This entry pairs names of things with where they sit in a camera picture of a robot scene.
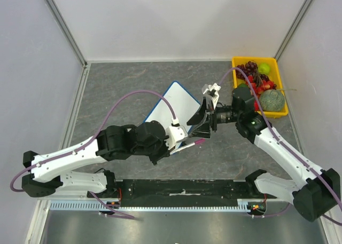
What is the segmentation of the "white marker pen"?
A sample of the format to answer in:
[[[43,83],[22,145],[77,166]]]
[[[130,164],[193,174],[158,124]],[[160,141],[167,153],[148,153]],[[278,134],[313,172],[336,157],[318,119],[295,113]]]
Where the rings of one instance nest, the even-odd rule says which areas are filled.
[[[172,152],[170,152],[170,155],[173,155],[173,154],[175,154],[175,153],[178,153],[178,152],[180,152],[180,151],[183,151],[183,150],[185,150],[185,149],[187,149],[187,148],[190,148],[190,147],[192,147],[192,146],[195,146],[195,145],[196,145],[195,142],[190,143],[190,144],[187,144],[187,145],[184,145],[184,146],[182,146],[182,147],[180,147],[180,148],[177,148],[177,149],[173,150]]]

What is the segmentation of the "magenta marker cap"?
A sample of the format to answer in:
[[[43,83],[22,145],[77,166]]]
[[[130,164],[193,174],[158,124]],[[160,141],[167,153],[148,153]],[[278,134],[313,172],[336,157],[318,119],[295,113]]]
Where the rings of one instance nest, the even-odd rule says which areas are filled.
[[[204,138],[201,138],[201,139],[199,139],[199,140],[196,140],[196,141],[195,141],[195,144],[196,144],[196,145],[199,145],[199,144],[202,144],[204,141],[205,141],[205,139],[204,139]]]

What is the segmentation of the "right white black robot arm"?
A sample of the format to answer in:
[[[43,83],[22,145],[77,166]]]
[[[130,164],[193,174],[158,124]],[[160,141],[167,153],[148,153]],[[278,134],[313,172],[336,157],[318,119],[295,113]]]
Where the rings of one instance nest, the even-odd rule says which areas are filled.
[[[340,175],[335,170],[322,169],[294,149],[254,110],[255,96],[249,88],[235,88],[231,105],[219,103],[219,89],[215,84],[202,88],[201,107],[187,122],[193,126],[190,136],[209,139],[219,124],[234,123],[242,137],[271,156],[291,177],[286,180],[257,170],[245,184],[249,197],[270,194],[293,205],[310,222],[341,206]]]

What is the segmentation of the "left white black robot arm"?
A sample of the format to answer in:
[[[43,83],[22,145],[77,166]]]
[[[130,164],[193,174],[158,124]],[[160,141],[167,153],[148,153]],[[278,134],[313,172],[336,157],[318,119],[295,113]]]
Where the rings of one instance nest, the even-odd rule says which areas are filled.
[[[77,169],[90,164],[126,160],[132,155],[147,156],[152,164],[172,153],[187,140],[185,127],[176,124],[164,128],[159,122],[112,125],[69,148],[40,155],[24,153],[23,165],[29,173],[22,176],[21,187],[32,198],[58,195],[118,198],[120,185],[109,170],[81,173]]]

